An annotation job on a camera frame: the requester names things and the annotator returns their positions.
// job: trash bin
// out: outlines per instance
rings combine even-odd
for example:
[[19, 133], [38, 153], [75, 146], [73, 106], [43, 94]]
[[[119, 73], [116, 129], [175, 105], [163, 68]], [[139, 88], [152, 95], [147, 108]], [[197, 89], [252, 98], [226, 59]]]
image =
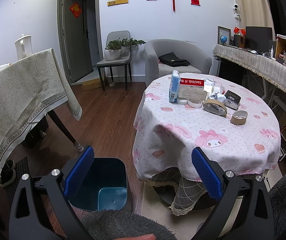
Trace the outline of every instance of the trash bin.
[[85, 211], [104, 209], [132, 212], [126, 168], [117, 158], [94, 158], [77, 194], [69, 202]]

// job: white kettle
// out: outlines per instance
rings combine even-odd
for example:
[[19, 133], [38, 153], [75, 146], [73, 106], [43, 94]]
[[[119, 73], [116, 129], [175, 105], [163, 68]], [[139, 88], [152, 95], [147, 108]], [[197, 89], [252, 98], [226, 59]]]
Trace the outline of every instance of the white kettle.
[[22, 37], [15, 41], [18, 60], [33, 54], [31, 38], [31, 35], [25, 36], [24, 34], [22, 34]]

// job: white flower pot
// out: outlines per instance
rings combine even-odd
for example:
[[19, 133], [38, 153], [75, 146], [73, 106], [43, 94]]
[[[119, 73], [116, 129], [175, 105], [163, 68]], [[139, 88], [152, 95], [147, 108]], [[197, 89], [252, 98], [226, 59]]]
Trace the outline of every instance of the white flower pot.
[[120, 49], [105, 49], [104, 54], [105, 54], [106, 60], [116, 60], [120, 58], [121, 50]]

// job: monitor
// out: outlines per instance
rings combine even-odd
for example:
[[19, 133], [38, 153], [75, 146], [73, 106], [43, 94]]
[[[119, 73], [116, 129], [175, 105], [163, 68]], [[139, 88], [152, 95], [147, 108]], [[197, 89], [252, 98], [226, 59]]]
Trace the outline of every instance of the monitor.
[[269, 52], [269, 41], [273, 40], [272, 28], [247, 26], [245, 35], [245, 47], [260, 52]]

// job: metal screw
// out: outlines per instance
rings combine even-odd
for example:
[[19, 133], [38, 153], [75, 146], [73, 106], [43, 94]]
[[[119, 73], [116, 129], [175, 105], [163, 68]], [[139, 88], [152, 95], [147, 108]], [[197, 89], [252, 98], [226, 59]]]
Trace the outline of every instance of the metal screw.
[[229, 177], [229, 178], [234, 177], [233, 171], [227, 171], [227, 172], [225, 172], [225, 175], [226, 175], [227, 177]]
[[59, 175], [61, 173], [61, 171], [59, 170], [59, 169], [54, 169], [54, 170], [52, 170], [52, 172], [51, 172], [51, 174], [53, 175], [53, 176], [57, 176], [57, 175]]
[[27, 180], [29, 178], [29, 175], [27, 173], [23, 174], [22, 175], [22, 179], [23, 180]]
[[261, 182], [261, 181], [263, 180], [262, 176], [260, 176], [260, 175], [257, 175], [257, 176], [255, 177], [255, 179], [256, 179], [257, 181], [259, 181], [259, 182]]

